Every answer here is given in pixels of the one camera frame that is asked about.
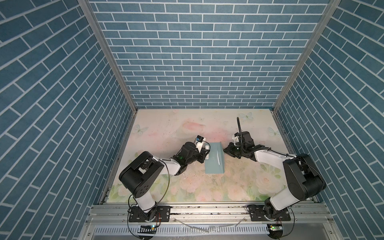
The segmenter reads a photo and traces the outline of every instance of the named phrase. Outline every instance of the floral tabletop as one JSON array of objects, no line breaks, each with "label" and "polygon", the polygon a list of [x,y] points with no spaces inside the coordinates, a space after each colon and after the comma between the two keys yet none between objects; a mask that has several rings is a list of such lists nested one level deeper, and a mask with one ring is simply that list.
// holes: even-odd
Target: floral tabletop
[{"label": "floral tabletop", "polygon": [[[120,172],[143,151],[170,158],[197,135],[207,142],[221,142],[226,148],[236,132],[236,117],[242,131],[248,131],[255,145],[288,152],[268,109],[141,109],[107,202],[128,202],[130,192],[118,179]],[[224,174],[206,174],[204,164],[194,162],[179,176],[170,177],[163,202],[212,202],[265,200],[286,187],[284,171],[268,164],[224,154]],[[159,200],[168,185],[168,175],[159,175],[150,188]]]}]

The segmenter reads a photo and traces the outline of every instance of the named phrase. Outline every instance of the table surface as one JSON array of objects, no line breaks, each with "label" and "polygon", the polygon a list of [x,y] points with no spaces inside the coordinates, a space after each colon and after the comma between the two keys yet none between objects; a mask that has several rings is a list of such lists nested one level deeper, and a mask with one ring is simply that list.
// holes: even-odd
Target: table surface
[{"label": "table surface", "polygon": [[[140,109],[107,202],[128,202],[131,193],[118,177],[143,151],[170,158],[197,135],[206,137],[207,142],[221,142],[224,149],[238,132],[236,117],[255,145],[288,152],[268,109]],[[286,187],[284,171],[248,158],[224,156],[224,174],[205,174],[204,164],[194,162],[181,175],[171,176],[163,202],[265,200]],[[159,175],[150,188],[155,201],[163,196],[167,185],[168,175]]]}]

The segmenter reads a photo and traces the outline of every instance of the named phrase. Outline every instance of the black mounting plate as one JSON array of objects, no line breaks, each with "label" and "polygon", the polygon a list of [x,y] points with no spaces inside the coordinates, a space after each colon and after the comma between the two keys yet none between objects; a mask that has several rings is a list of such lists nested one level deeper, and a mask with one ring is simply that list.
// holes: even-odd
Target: black mounting plate
[{"label": "black mounting plate", "polygon": [[[157,206],[156,211],[160,213],[162,222],[169,222],[170,206]],[[140,214],[141,211],[132,211],[129,215],[129,222],[145,222],[145,218]]]},{"label": "black mounting plate", "polygon": [[291,217],[288,211],[281,211],[275,215],[276,219],[268,219],[264,214],[264,205],[255,205],[251,204],[247,206],[247,210],[250,213],[251,221],[252,222],[259,222],[259,221],[276,221],[277,218],[280,218],[281,221],[290,221]]}]

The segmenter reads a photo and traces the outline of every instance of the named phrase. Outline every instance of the blue brick wall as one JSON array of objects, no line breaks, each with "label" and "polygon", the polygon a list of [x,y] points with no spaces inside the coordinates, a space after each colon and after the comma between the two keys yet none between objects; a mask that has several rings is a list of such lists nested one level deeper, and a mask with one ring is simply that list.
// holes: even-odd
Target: blue brick wall
[{"label": "blue brick wall", "polygon": [[78,237],[131,114],[76,0],[0,1],[0,239]]},{"label": "blue brick wall", "polygon": [[109,2],[91,5],[139,108],[271,108],[328,0]]},{"label": "blue brick wall", "polygon": [[342,0],[278,115],[345,239],[384,234],[384,1]]}]

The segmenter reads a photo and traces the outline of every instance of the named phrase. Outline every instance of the side wall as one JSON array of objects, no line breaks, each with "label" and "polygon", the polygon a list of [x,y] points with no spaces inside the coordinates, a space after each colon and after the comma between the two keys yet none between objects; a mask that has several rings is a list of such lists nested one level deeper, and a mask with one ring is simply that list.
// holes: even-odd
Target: side wall
[{"label": "side wall", "polygon": [[131,110],[76,0],[0,1],[0,239],[72,239]]},{"label": "side wall", "polygon": [[345,239],[384,233],[384,1],[342,0],[278,115]]},{"label": "side wall", "polygon": [[271,108],[329,0],[91,0],[139,108]]}]

